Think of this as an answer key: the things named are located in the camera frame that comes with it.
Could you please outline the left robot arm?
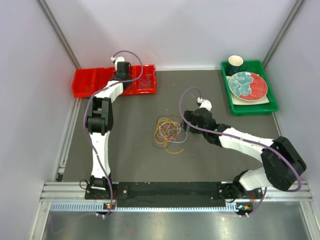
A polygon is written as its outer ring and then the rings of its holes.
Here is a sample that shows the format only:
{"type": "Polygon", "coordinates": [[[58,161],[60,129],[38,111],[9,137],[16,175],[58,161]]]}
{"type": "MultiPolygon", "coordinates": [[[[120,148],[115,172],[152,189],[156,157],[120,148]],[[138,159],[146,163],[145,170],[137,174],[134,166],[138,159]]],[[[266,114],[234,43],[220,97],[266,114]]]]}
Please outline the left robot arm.
{"type": "Polygon", "coordinates": [[[86,199],[109,199],[114,187],[108,160],[108,140],[114,125],[112,103],[129,83],[131,65],[124,57],[112,57],[115,71],[106,86],[98,92],[89,104],[85,127],[92,146],[92,171],[86,187],[86,199]]]}

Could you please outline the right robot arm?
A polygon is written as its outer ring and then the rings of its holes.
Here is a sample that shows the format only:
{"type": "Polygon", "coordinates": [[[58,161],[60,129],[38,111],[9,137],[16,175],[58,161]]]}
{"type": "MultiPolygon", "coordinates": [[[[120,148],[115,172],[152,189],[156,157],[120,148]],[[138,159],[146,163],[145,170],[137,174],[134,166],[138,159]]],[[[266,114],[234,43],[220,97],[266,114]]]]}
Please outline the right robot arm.
{"type": "Polygon", "coordinates": [[[237,197],[245,198],[259,188],[273,187],[284,192],[301,189],[301,175],[307,166],[286,137],[261,138],[238,131],[227,124],[217,123],[210,110],[211,103],[201,100],[196,110],[180,111],[182,127],[202,135],[210,144],[237,151],[262,164],[262,167],[245,170],[234,178],[233,192],[237,197]],[[298,186],[292,189],[295,182],[298,186]]]}

